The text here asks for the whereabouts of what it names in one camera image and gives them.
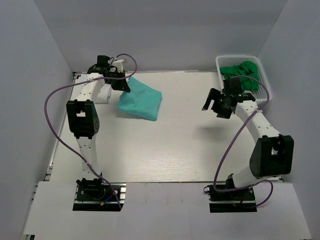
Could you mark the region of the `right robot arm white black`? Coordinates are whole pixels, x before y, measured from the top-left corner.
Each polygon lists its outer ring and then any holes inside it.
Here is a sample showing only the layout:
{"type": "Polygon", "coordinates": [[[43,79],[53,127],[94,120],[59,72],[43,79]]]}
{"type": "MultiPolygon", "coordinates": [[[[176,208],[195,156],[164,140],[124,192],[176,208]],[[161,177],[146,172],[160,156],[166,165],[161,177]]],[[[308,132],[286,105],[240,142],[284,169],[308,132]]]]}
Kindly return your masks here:
{"type": "Polygon", "coordinates": [[[263,114],[262,109],[269,100],[268,94],[265,102],[257,103],[251,93],[243,91],[239,77],[232,77],[223,81],[223,90],[210,89],[202,108],[211,109],[223,119],[235,114],[243,122],[223,154],[218,170],[243,129],[248,129],[255,142],[248,165],[230,174],[224,189],[215,188],[233,200],[242,196],[245,189],[272,177],[288,175],[292,170],[294,139],[276,130],[263,114]]]}

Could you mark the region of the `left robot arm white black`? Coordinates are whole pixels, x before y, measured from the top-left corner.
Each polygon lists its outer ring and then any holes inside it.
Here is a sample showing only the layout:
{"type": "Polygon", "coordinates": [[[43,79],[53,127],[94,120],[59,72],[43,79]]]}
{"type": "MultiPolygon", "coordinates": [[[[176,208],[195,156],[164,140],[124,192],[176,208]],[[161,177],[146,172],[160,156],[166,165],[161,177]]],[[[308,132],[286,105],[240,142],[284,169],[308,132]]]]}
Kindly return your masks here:
{"type": "Polygon", "coordinates": [[[129,93],[123,59],[111,59],[106,55],[99,55],[97,63],[86,73],[87,82],[79,95],[66,104],[67,119],[70,131],[79,146],[82,161],[82,177],[94,180],[102,175],[100,171],[96,136],[100,129],[100,121],[95,107],[101,89],[109,85],[112,90],[129,93]]]}

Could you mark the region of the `teal t shirt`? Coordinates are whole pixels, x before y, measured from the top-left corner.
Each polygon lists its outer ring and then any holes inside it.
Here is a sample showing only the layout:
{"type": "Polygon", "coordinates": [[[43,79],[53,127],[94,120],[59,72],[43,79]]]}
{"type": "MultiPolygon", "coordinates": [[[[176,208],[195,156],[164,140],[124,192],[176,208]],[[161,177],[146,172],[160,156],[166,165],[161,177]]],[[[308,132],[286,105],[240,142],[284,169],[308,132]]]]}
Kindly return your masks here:
{"type": "Polygon", "coordinates": [[[128,80],[130,92],[123,92],[116,109],[140,118],[156,121],[162,101],[162,93],[134,77],[128,80]]]}

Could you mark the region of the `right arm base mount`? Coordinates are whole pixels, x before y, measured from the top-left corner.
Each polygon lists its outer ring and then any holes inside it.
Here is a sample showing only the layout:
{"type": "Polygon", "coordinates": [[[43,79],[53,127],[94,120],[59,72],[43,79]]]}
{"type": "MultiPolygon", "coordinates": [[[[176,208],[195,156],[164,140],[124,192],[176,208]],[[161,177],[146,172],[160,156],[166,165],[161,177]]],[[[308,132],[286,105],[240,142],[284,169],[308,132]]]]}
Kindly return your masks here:
{"type": "Polygon", "coordinates": [[[210,213],[257,212],[255,194],[252,188],[218,192],[213,185],[207,185],[203,188],[203,192],[209,195],[210,213]]]}

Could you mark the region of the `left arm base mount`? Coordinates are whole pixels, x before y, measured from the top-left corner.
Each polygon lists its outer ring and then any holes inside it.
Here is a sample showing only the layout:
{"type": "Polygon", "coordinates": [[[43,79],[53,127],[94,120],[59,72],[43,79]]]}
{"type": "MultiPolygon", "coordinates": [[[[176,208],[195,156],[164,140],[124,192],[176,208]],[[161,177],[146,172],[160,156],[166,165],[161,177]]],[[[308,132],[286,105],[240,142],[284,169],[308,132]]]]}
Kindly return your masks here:
{"type": "Polygon", "coordinates": [[[125,203],[126,183],[108,185],[101,179],[76,181],[73,211],[119,212],[125,203]]]}

